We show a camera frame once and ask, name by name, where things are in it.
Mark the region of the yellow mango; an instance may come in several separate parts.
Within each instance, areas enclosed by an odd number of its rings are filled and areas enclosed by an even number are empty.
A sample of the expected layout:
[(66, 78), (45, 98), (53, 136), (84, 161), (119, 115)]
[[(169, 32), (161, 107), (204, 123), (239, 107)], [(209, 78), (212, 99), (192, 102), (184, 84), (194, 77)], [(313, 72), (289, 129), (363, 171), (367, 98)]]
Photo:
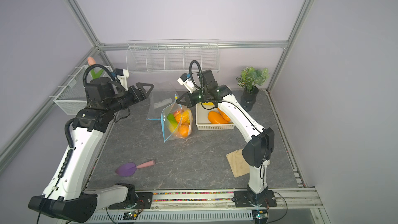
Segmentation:
[(174, 113), (174, 118), (178, 123), (190, 123), (191, 111), (176, 111)]

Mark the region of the clear zip-top bag blue zipper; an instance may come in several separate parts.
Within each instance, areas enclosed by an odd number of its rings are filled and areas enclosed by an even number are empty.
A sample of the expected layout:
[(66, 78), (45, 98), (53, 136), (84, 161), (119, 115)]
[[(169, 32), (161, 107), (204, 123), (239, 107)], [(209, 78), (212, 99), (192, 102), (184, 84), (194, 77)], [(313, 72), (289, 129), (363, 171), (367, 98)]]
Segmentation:
[(165, 143), (185, 139), (192, 133), (193, 115), (186, 106), (172, 103), (162, 111), (161, 120)]

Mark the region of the green mango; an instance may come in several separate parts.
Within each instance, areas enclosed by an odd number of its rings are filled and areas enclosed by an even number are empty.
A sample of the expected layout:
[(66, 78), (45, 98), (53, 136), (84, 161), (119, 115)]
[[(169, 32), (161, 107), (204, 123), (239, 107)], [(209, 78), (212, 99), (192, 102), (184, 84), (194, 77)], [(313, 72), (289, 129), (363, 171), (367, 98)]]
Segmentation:
[(168, 124), (167, 124), (168, 130), (171, 133), (175, 132), (175, 130), (178, 128), (178, 122), (176, 121), (176, 119), (172, 113), (169, 113), (167, 115), (167, 121), (168, 121)]

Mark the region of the large orange mango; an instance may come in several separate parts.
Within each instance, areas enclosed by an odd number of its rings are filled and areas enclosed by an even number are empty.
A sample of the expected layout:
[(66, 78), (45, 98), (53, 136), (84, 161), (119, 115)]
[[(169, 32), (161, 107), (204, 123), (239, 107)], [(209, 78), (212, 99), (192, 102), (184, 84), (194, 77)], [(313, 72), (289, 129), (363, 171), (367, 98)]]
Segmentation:
[(182, 138), (186, 138), (189, 136), (190, 134), (190, 125), (189, 124), (182, 124), (179, 128), (178, 128), (178, 133)]

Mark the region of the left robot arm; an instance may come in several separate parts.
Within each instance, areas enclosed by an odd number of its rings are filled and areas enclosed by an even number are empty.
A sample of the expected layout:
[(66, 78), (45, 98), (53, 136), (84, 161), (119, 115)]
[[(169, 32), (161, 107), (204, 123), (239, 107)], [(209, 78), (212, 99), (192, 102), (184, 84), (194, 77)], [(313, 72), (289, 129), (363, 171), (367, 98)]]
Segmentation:
[(39, 215), (84, 223), (98, 210), (116, 203), (135, 206), (131, 184), (88, 192), (84, 190), (98, 147), (108, 125), (121, 110), (145, 100), (153, 84), (137, 83), (125, 89), (119, 82), (101, 77), (84, 83), (87, 106), (64, 127), (68, 147), (53, 179), (40, 196), (33, 196), (29, 209)]

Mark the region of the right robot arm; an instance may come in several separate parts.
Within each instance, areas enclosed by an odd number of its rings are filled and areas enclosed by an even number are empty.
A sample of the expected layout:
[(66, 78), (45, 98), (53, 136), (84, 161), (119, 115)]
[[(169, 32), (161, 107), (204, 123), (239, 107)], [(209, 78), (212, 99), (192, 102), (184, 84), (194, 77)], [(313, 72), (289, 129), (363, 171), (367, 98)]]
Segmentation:
[(257, 198), (264, 197), (268, 191), (266, 172), (274, 150), (274, 131), (256, 122), (227, 86), (218, 85), (211, 70), (204, 71), (199, 77), (202, 81), (200, 86), (193, 82), (192, 75), (184, 73), (178, 78), (179, 84), (188, 92), (180, 96), (177, 103), (191, 108), (211, 102), (231, 119), (246, 142), (242, 156), (250, 169), (248, 192)]

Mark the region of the orange mango top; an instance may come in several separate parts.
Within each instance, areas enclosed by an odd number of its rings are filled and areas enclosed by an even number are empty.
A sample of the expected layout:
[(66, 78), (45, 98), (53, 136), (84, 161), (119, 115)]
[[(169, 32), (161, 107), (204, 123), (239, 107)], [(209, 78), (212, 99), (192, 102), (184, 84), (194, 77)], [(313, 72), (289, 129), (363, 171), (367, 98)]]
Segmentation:
[(225, 121), (218, 112), (210, 111), (208, 113), (208, 120), (212, 124), (228, 124), (229, 122)]

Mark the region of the orange mango right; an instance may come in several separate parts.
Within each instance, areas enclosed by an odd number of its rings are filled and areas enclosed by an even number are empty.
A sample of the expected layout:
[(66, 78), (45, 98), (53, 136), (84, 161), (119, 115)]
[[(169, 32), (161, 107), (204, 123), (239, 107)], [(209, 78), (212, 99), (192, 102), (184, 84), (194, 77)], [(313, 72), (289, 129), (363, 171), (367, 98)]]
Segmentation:
[(219, 114), (221, 115), (221, 117), (222, 117), (225, 121), (227, 121), (227, 122), (230, 122), (230, 121), (231, 121), (231, 119), (228, 117), (227, 114), (225, 114), (225, 113), (224, 113), (223, 111), (221, 111), (219, 108), (218, 108), (217, 110), (218, 110)]

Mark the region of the white perforated plastic basket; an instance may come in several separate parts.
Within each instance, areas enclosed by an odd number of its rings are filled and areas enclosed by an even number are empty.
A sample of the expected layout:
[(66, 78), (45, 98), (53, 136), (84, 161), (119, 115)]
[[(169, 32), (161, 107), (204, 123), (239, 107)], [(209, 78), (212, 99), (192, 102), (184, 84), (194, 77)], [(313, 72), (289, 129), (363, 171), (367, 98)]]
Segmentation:
[(226, 107), (232, 106), (229, 98), (232, 91), (225, 85), (217, 87), (205, 87), (203, 92), (198, 92), (196, 104), (196, 125), (198, 130), (232, 130), (235, 124), (227, 114)]

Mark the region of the black glossy plant pot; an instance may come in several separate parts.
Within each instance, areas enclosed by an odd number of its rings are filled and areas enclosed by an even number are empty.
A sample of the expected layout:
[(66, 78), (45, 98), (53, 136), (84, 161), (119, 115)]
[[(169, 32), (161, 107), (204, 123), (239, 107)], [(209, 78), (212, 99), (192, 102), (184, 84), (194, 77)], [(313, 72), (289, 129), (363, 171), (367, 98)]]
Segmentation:
[(246, 112), (252, 110), (254, 104), (256, 103), (258, 93), (259, 89), (256, 86), (254, 86), (252, 91), (248, 91), (246, 89), (243, 91), (243, 94), (240, 98), (240, 105)]

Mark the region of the green artificial plant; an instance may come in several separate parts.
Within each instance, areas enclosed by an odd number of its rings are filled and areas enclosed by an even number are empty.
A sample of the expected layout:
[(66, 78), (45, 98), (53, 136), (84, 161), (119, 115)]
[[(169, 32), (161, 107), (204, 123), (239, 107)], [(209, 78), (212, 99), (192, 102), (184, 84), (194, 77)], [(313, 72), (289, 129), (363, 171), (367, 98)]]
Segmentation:
[(255, 69), (246, 67), (240, 72), (240, 77), (236, 78), (239, 87), (249, 93), (253, 93), (257, 86), (262, 86), (269, 78), (268, 68)]

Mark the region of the purple pink scoop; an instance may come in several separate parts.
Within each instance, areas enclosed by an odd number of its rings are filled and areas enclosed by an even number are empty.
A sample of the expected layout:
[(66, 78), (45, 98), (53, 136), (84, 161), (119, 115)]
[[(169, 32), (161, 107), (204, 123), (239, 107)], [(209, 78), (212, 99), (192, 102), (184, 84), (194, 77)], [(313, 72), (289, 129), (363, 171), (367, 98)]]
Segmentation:
[(126, 164), (121, 165), (120, 167), (118, 167), (115, 172), (117, 175), (122, 176), (122, 177), (129, 177), (134, 175), (134, 173), (138, 170), (138, 169), (143, 169), (143, 168), (147, 168), (147, 167), (151, 167), (155, 165), (155, 161), (151, 160), (148, 162), (145, 162), (143, 164), (139, 164), (136, 165), (133, 162), (129, 162)]

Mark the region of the beige work glove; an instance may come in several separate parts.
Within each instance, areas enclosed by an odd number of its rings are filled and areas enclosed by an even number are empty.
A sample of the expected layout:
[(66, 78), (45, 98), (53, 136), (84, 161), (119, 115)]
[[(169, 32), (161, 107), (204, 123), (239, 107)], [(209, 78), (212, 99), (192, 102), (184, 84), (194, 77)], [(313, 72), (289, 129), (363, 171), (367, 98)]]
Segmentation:
[(242, 149), (239, 149), (226, 155), (231, 171), (235, 178), (249, 174), (250, 172), (250, 166), (244, 160), (242, 151)]

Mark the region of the white mesh wall basket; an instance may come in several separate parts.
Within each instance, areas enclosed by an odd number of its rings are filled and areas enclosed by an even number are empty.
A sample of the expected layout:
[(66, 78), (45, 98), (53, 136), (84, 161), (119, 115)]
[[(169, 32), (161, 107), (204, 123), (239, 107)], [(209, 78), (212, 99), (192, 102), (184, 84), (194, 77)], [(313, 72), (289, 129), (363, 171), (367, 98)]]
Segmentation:
[(83, 75), (88, 65), (79, 67), (78, 70), (69, 77), (67, 83), (61, 86), (61, 91), (53, 98), (53, 102), (65, 114), (76, 116), (77, 113), (86, 107), (86, 93), (83, 87)]

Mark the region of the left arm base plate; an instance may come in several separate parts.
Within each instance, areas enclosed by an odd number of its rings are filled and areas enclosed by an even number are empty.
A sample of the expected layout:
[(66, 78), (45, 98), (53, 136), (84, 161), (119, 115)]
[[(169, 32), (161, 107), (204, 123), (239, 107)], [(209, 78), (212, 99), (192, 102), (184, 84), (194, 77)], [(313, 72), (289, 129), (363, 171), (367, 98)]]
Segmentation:
[(125, 200), (121, 203), (110, 205), (109, 209), (130, 210), (130, 209), (150, 209), (153, 199), (152, 192), (136, 192), (132, 199)]

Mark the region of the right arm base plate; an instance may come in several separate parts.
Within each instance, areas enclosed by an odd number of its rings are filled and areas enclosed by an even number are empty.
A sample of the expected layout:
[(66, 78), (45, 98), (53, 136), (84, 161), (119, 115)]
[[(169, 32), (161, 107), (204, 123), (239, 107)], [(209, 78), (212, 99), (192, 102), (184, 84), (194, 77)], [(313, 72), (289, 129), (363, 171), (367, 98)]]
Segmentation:
[(276, 207), (275, 194), (266, 189), (259, 194), (251, 190), (234, 191), (232, 201), (236, 207)]

